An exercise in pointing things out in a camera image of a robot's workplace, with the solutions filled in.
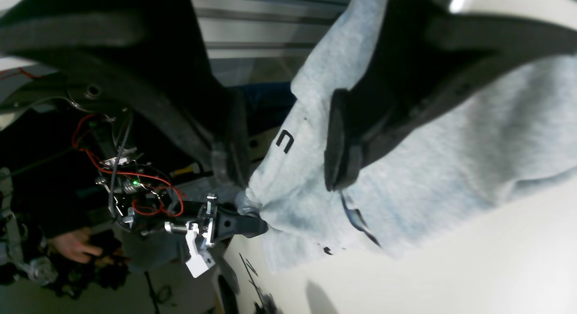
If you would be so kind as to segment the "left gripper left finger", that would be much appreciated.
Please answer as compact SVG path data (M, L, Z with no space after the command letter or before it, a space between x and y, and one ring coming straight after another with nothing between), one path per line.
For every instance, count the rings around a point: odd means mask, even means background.
M1 51L96 84L247 186L244 102L214 77L192 0L22 0L1 18Z

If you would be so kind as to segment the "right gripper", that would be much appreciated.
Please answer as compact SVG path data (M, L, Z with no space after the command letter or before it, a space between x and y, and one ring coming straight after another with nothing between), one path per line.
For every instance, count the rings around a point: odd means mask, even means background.
M235 235L253 238L268 232L265 220L254 216L241 215L222 206L217 207L218 195L209 193L206 203L200 207L196 219L178 224L174 220L165 222L165 231L185 236L189 257L185 265L192 277L198 278L216 261L210 254L210 248L216 240L226 240Z

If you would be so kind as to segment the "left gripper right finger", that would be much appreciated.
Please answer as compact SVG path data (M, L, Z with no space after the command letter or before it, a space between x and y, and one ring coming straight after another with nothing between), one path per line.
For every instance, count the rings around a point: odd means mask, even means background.
M576 12L576 0L387 0L366 70L330 99L326 189L505 74L576 53Z

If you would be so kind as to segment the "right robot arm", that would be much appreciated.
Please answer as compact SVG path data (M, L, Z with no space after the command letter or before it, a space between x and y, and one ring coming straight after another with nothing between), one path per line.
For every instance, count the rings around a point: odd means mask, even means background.
M178 187L173 177L140 161L129 136L131 121L128 117L115 140L111 121L89 114L72 135L73 148L97 169L96 183L107 191L108 209L120 228L142 238L161 232L175 238L179 256L196 278L217 263L212 248L237 235L253 238L268 232L258 215L240 214L224 195L202 191L204 177Z

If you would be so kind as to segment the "person's hand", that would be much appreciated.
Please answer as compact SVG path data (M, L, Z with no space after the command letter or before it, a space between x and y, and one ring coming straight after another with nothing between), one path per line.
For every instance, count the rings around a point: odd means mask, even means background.
M49 245L57 253L77 263L90 263L93 257L100 257L103 249L90 243L92 230L79 228L78 230L60 234L49 239Z

